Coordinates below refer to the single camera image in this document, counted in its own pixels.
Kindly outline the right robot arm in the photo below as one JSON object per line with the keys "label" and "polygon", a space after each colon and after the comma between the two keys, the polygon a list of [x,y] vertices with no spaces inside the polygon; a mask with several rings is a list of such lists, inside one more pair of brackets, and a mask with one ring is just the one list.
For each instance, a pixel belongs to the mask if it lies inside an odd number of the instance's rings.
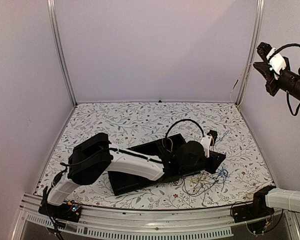
{"label": "right robot arm", "polygon": [[[253,67],[265,78],[266,90],[271,96],[275,96],[278,90],[283,90],[286,92],[288,104],[290,96],[300,101],[299,74],[290,71],[288,67],[275,73],[275,68],[266,62],[255,62]],[[259,218],[266,212],[273,213],[273,208],[300,213],[300,191],[281,189],[271,185],[263,187],[254,193],[248,213],[252,218]]]}

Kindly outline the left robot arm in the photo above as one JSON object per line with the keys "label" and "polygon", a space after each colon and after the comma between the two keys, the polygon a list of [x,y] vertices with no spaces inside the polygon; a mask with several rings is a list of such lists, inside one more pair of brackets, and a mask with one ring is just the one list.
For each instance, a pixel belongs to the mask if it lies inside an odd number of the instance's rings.
{"label": "left robot arm", "polygon": [[43,191],[44,207],[53,217],[60,217],[66,198],[78,187],[94,184],[104,172],[116,196],[176,182],[200,171],[214,174],[226,155],[212,151],[212,145],[209,135],[200,142],[186,142],[177,134],[172,140],[162,138],[122,149],[111,143],[106,133],[98,133],[77,145],[67,163],[62,163],[65,170]]}

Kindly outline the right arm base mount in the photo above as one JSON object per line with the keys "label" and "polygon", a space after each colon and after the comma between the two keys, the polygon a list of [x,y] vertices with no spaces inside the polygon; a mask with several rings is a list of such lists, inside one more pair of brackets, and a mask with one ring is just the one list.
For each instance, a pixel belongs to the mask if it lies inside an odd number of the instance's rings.
{"label": "right arm base mount", "polygon": [[246,223],[247,230],[253,235],[263,235],[274,220],[275,210],[270,207],[257,208],[253,203],[236,201],[230,207],[230,215],[235,223]]}

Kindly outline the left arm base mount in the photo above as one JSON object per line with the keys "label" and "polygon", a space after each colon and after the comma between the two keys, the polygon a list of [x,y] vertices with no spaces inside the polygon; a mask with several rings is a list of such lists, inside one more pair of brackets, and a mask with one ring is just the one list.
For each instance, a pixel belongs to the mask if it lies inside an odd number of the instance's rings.
{"label": "left arm base mount", "polygon": [[38,213],[48,216],[53,220],[64,220],[78,223],[82,213],[82,205],[73,200],[64,202],[60,206],[41,203]]}

